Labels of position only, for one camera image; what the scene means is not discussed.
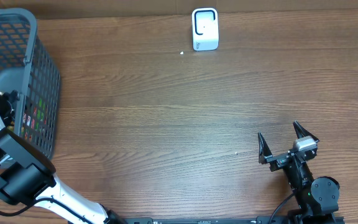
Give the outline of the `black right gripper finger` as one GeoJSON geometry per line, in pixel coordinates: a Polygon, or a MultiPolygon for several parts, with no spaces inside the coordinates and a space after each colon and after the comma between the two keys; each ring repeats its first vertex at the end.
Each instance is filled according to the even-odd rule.
{"type": "Polygon", "coordinates": [[[265,138],[261,132],[258,132],[258,141],[259,141],[259,163],[266,164],[269,162],[269,159],[273,157],[272,152],[267,145],[265,138]]]}
{"type": "Polygon", "coordinates": [[[296,136],[298,139],[304,138],[304,137],[312,137],[315,142],[319,142],[319,139],[311,134],[309,131],[307,131],[298,121],[294,120],[293,127],[296,132],[296,136]]]}

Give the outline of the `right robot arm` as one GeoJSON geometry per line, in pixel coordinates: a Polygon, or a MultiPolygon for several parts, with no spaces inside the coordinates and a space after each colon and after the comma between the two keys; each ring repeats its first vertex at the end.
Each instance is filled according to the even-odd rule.
{"type": "Polygon", "coordinates": [[[267,223],[344,223],[335,217],[339,210],[339,182],[329,176],[315,179],[307,162],[317,156],[319,139],[299,122],[293,127],[297,139],[286,153],[274,156],[258,133],[259,163],[269,164],[270,170],[282,170],[287,177],[291,194],[273,211],[267,223]]]}

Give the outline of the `colourful candy bag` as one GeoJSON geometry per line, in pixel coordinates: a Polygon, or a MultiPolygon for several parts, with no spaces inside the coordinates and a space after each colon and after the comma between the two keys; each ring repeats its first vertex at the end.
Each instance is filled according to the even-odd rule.
{"type": "Polygon", "coordinates": [[[47,137],[47,114],[46,105],[42,98],[35,97],[35,101],[30,100],[25,105],[22,119],[21,137],[36,145],[47,137]]]}

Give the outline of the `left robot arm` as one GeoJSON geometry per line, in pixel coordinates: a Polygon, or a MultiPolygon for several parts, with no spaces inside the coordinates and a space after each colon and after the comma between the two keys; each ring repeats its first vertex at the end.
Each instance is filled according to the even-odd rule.
{"type": "Polygon", "coordinates": [[[64,184],[50,160],[8,127],[17,93],[0,94],[0,215],[14,217],[32,207],[68,223],[124,223],[119,215],[64,184]]]}

